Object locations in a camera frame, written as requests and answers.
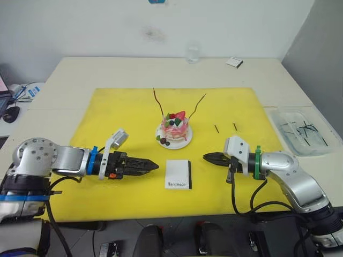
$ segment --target green ring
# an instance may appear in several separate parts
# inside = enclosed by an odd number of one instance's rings
[[[256,156],[255,156],[255,171],[253,173],[253,178],[259,179],[259,163],[261,160],[261,146],[256,147],[255,154],[256,154]]]

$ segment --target clear plastic cup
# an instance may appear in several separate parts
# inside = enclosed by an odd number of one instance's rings
[[[185,59],[188,63],[197,63],[200,60],[200,46],[192,42],[187,45]]]

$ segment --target blue ring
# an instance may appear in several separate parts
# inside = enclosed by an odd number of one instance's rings
[[[5,195],[0,194],[0,201],[14,202],[14,201],[35,201],[45,202],[50,199],[49,195]]]
[[[90,162],[88,163],[88,167],[87,167],[87,175],[91,175],[93,172],[93,166],[94,166],[95,157],[97,154],[98,154],[98,147],[94,146],[93,150],[91,151],[91,158],[90,158]]]

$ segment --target computer mouse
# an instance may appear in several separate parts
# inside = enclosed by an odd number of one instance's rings
[[[20,108],[18,106],[10,107],[7,110],[5,110],[4,114],[2,115],[2,118],[5,122],[12,123],[17,119],[19,115],[19,110]]]

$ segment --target strawberry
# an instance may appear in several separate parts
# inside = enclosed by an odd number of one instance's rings
[[[180,120],[184,120],[184,117],[186,116],[185,111],[180,111],[177,114],[175,114],[175,118],[179,118]]]

